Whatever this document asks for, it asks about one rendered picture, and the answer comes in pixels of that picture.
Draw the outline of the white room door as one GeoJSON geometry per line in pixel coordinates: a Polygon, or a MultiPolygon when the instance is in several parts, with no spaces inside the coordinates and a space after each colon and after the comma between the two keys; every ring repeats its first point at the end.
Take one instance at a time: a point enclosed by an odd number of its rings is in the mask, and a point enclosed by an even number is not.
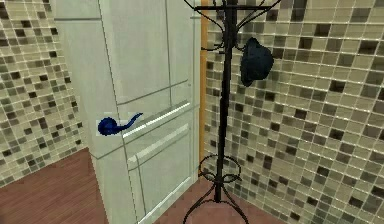
{"type": "Polygon", "coordinates": [[[197,179],[200,23],[183,0],[52,8],[109,224],[154,224],[197,179]]]}

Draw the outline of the dark blue hat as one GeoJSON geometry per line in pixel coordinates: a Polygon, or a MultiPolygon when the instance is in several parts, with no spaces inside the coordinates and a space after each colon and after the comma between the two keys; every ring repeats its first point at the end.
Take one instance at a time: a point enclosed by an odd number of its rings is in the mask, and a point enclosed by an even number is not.
{"type": "Polygon", "coordinates": [[[245,44],[241,58],[240,72],[241,82],[245,87],[252,85],[254,81],[267,78],[274,64],[271,51],[262,46],[254,37],[245,44]]]}

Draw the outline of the orange wooden door frame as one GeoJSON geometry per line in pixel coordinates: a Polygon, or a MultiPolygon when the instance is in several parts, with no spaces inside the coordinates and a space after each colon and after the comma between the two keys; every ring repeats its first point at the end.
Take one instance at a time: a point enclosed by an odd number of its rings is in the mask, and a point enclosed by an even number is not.
{"type": "MultiPolygon", "coordinates": [[[[200,42],[201,47],[207,47],[208,20],[200,18],[200,42]]],[[[207,51],[200,50],[200,108],[199,108],[199,162],[204,158],[204,127],[205,127],[205,106],[206,106],[206,57],[207,51]]]]}

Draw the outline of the black coat stand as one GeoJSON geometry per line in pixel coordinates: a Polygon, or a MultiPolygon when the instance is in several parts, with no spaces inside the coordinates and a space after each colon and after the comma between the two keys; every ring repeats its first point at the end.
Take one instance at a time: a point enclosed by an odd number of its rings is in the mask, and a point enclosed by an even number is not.
{"type": "Polygon", "coordinates": [[[249,221],[228,193],[225,185],[237,180],[241,180],[241,165],[236,159],[225,155],[225,139],[227,130],[229,96],[230,96],[230,80],[231,80],[231,61],[233,48],[242,51],[237,43],[237,33],[247,23],[255,18],[265,14],[282,0],[267,6],[262,0],[256,6],[239,5],[238,0],[222,0],[222,4],[217,6],[215,1],[212,6],[192,6],[187,0],[183,0],[192,10],[205,17],[217,25],[222,32],[222,42],[212,48],[212,51],[223,48],[225,54],[224,70],[222,76],[221,98],[220,98],[220,123],[219,123],[219,143],[217,146],[218,153],[204,157],[198,166],[199,177],[204,177],[212,183],[211,188],[200,197],[187,211],[182,224],[187,224],[188,217],[199,206],[207,202],[225,203],[231,206],[244,220],[245,224],[249,221]]]}

